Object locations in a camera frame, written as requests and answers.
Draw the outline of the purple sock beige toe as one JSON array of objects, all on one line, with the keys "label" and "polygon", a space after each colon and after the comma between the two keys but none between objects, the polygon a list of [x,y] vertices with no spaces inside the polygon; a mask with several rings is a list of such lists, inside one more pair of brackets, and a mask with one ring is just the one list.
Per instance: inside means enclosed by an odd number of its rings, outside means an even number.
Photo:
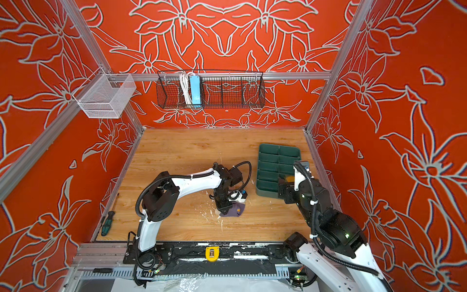
[{"label": "purple sock beige toe", "polygon": [[228,210],[226,214],[220,213],[220,217],[240,217],[244,212],[245,204],[233,202],[232,207]]}]

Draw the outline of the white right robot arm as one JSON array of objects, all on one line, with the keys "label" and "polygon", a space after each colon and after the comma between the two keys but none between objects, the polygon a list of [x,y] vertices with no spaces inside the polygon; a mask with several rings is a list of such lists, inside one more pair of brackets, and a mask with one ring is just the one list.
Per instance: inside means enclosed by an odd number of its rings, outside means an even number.
[{"label": "white right robot arm", "polygon": [[283,256],[300,268],[292,286],[304,288],[320,279],[334,292],[390,292],[367,237],[351,216],[334,208],[328,190],[312,176],[305,161],[293,164],[294,180],[280,180],[278,197],[295,204],[310,228],[284,241]]}]

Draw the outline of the green plastic divider tray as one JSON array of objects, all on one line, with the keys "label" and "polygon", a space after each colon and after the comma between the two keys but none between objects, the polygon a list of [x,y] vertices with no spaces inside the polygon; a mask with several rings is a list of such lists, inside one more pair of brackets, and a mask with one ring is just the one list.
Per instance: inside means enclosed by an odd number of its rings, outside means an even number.
[{"label": "green plastic divider tray", "polygon": [[294,176],[293,164],[300,160],[301,151],[297,147],[260,144],[256,194],[261,197],[278,198],[279,180]]}]

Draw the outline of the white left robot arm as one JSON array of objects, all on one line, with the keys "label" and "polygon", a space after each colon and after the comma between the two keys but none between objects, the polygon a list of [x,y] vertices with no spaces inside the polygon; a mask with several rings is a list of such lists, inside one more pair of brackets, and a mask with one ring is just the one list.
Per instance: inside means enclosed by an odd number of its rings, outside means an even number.
[{"label": "white left robot arm", "polygon": [[213,190],[212,200],[220,214],[226,215],[243,196],[252,175],[252,164],[242,161],[232,168],[214,163],[210,169],[190,175],[160,173],[138,196],[135,211],[140,217],[135,235],[136,251],[153,249],[162,222],[173,212],[180,198]]}]

